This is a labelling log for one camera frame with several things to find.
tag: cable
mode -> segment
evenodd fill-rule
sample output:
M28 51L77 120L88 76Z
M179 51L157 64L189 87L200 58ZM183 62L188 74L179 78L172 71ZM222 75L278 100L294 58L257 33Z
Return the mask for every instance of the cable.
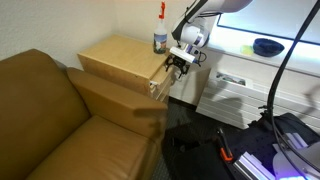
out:
M201 13L198 17L212 17L212 16L218 16L221 15L222 13L220 12L215 12L215 13Z
M178 48L181 48L180 41L177 40L177 44L178 44L177 47L178 47Z
M207 55L206 55L206 53L200 52L199 62L204 62L204 61L206 61L206 60L207 60Z
M269 95L268 95L268 100L267 100L267 110L266 110L266 114L267 114L267 118L272 122L272 127L273 127L273 132L274 132L274 136L276 138L277 143L279 144L280 150L281 152L285 155L285 157L288 159L288 161L290 162L290 164L298 171L299 174L302 175L302 177L305 178L304 174L301 172L301 170L292 162L292 160L288 157L287 153L283 150L283 148L280 145L280 140L279 137L281 138L281 140L285 143L287 143L283 136L281 135L281 133L278 131L275 122L274 122L274 117L273 117L273 103L274 103L274 98L275 98L275 94L276 94L276 90L278 87L278 84L280 82L281 76L284 72L284 69L293 53L294 48L296 47L297 43L300 41L302 35L304 34L304 32L306 31L306 29L308 28L309 24L311 23L311 21L313 20L313 18L316 16L317 12L319 11L320 8L320 0L318 0L314 7L312 8L311 12L309 13L309 15L307 16L306 20L304 21L303 25L301 26L298 34L296 35L288 53L286 54L282 64L279 67L279 70L272 82L270 91L269 91ZM313 165L312 163L310 163L307 159L305 159L303 156L301 156L291 145L288 146L299 158L301 158L305 163L307 163L309 166L311 166L312 168L314 168L316 171L320 172L320 169L318 167L316 167L315 165Z
M187 20L187 12L189 11L189 9L190 9L193 5L195 5L195 3L196 3L196 0L194 0L193 3L190 5L190 7L187 7L187 8L186 8L186 11L184 12L184 20L185 20L188 24L190 24L191 22L189 22L189 21Z

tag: dark carpet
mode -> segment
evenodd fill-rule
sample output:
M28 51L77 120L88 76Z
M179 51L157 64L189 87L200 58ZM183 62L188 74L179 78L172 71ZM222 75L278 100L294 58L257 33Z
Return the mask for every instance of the dark carpet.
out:
M172 138L187 143L208 142L216 135L216 128L222 127L226 135L240 130L210 117L195 112L195 107L170 98L168 103L167 130L162 145L162 156L153 173L152 180L176 180L174 157L185 149L172 146Z

